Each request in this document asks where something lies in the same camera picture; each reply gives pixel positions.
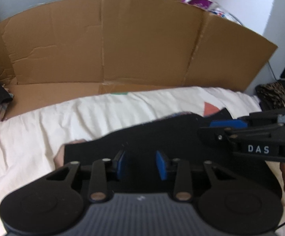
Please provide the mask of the black shorts with bear lining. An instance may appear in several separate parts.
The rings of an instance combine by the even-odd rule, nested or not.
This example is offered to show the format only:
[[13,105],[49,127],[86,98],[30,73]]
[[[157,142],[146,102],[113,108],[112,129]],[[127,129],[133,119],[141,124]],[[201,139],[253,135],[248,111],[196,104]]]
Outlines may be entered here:
[[194,171],[201,171],[207,144],[199,140],[198,129],[214,120],[231,118],[227,109],[207,117],[191,112],[171,114],[95,140],[69,144],[64,149],[64,162],[78,161],[84,166],[91,165],[98,159],[113,159],[119,151],[125,151],[133,157],[131,166],[146,171],[156,168],[156,152],[162,151],[168,159],[187,160]]

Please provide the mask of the leopard print folded garment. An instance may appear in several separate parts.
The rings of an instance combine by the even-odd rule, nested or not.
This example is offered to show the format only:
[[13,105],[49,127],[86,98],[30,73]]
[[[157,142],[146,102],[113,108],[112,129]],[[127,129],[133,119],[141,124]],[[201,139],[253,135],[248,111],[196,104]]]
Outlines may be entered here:
[[285,109],[285,88],[280,82],[258,85],[255,92],[263,110]]

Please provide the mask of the cream bear print bedsheet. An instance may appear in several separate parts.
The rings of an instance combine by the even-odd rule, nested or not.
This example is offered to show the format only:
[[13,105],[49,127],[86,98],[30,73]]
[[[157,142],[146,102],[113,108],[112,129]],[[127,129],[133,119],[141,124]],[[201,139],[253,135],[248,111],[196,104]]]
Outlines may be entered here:
[[[183,111],[203,115],[206,104],[225,109],[234,118],[260,110],[254,96],[186,87],[88,96],[0,122],[0,202],[10,192],[50,173],[54,156],[66,142],[94,140]],[[0,219],[0,235],[5,233]]]

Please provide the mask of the purple white refill pouch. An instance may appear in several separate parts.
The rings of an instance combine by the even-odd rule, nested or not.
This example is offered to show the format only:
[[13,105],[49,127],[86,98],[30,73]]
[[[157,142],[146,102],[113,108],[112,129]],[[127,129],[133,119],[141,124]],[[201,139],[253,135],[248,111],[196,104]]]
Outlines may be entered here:
[[216,2],[212,2],[210,0],[183,0],[182,2],[211,12],[221,18],[236,21],[236,19],[226,9],[221,7],[221,5]]

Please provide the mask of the brown cardboard sheet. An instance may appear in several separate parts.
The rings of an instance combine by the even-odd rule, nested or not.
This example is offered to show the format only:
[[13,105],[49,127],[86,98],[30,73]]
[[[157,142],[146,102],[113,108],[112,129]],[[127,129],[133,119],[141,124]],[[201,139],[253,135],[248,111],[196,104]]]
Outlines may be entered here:
[[172,0],[62,0],[0,22],[13,117],[83,95],[169,87],[245,91],[276,51],[256,32]]

